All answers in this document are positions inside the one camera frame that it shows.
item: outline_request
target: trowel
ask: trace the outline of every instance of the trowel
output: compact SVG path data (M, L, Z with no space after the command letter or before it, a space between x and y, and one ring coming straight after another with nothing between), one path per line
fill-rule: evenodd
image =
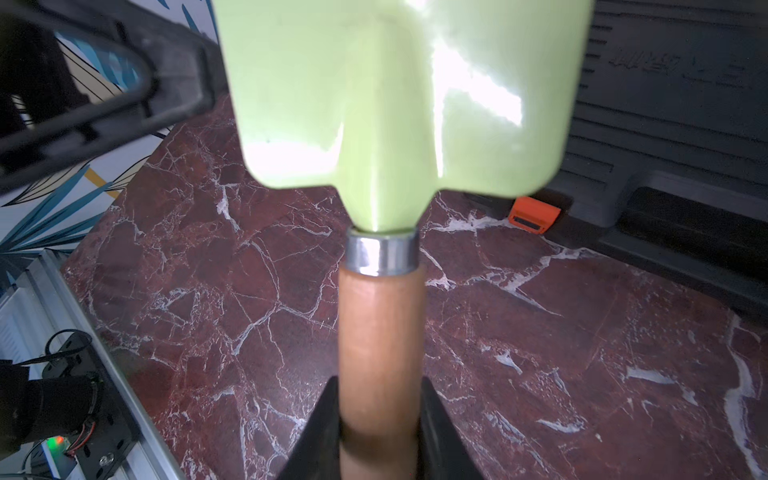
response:
M558 170L591 0L216 0L243 159L272 188L330 185L341 478L415 478L425 270L439 190L515 198Z

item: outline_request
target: silver ring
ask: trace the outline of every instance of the silver ring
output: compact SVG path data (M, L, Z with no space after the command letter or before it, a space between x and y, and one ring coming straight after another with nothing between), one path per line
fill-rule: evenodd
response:
M346 268L368 276L405 275L419 267L419 232L346 231Z

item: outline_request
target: red marble surface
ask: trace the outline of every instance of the red marble surface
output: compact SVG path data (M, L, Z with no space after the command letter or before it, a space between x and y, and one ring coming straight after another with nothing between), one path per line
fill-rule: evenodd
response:
M231 107L176 128L63 267L192 479L270 478L336 373L349 220L267 190ZM487 478L765 478L766 330L436 197L425 372Z

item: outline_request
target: wooden handle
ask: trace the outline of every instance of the wooden handle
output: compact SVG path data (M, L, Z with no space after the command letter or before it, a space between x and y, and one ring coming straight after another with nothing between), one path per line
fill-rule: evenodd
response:
M343 480L415 478L425 269L339 272L339 461Z

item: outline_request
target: orange latch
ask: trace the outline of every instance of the orange latch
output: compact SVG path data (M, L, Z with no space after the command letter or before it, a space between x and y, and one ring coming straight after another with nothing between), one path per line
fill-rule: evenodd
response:
M519 197L509 212L509 223L531 233L542 234L552 226L560 209L535 198Z

